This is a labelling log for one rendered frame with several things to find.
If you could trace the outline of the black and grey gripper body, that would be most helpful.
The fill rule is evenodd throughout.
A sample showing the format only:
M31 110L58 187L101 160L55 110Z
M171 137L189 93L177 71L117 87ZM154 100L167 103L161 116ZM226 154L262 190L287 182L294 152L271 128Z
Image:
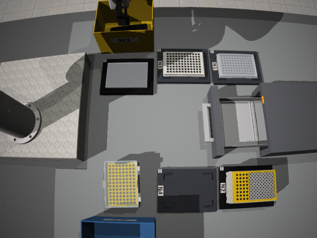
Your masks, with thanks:
M116 0L108 0L110 9L115 9L116 7ZM129 0L122 0L122 4L126 7L126 9L129 7Z

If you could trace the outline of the yellow open-top bin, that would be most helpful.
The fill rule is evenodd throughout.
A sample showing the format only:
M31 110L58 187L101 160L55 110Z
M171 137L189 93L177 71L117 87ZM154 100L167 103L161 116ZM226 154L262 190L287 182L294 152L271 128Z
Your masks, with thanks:
M119 27L116 9L108 0L98 1L93 34L102 54L154 52L153 0L131 0L130 25L147 24L147 30L110 31Z

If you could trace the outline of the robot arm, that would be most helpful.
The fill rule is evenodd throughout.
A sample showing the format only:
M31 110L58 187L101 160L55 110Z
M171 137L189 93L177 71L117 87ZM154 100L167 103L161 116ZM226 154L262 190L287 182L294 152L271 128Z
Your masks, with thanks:
M20 103L0 90L0 132L18 144L32 141L40 131L42 117L31 103Z

